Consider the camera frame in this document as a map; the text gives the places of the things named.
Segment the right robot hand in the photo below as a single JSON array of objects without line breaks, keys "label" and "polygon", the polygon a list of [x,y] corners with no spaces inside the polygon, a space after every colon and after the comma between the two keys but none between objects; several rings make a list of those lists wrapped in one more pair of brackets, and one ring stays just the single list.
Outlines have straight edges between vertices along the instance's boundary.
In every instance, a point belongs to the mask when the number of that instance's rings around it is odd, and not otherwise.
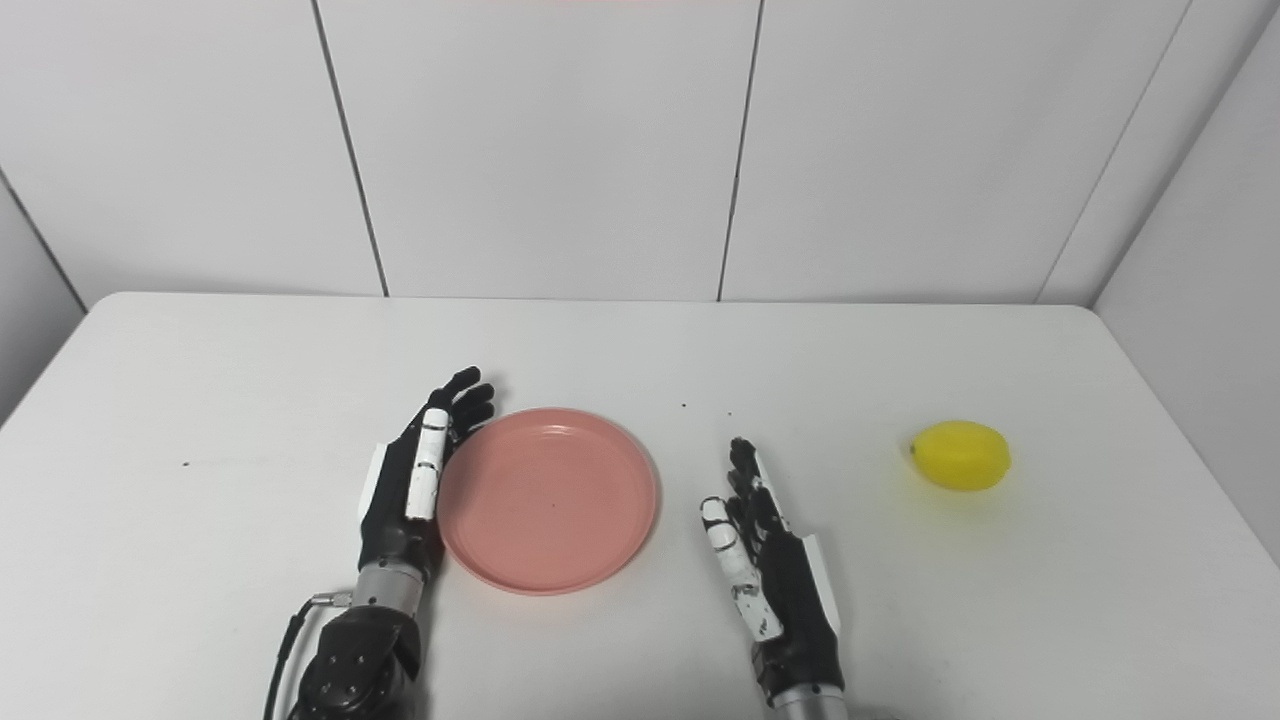
[{"label": "right robot hand", "polygon": [[838,607],[815,536],[778,506],[756,446],[730,442],[732,493],[701,501],[701,525],[751,642],[751,671],[776,719],[849,719]]}]

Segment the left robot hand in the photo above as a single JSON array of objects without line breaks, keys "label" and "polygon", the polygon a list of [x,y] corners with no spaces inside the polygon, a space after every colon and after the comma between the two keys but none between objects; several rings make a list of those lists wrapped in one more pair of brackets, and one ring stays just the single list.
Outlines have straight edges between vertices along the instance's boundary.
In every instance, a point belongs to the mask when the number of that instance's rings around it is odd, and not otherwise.
[{"label": "left robot hand", "polygon": [[357,568],[403,565],[431,580],[444,542],[436,501],[445,465],[497,414],[495,388],[467,366],[435,388],[387,445],[360,523]]}]

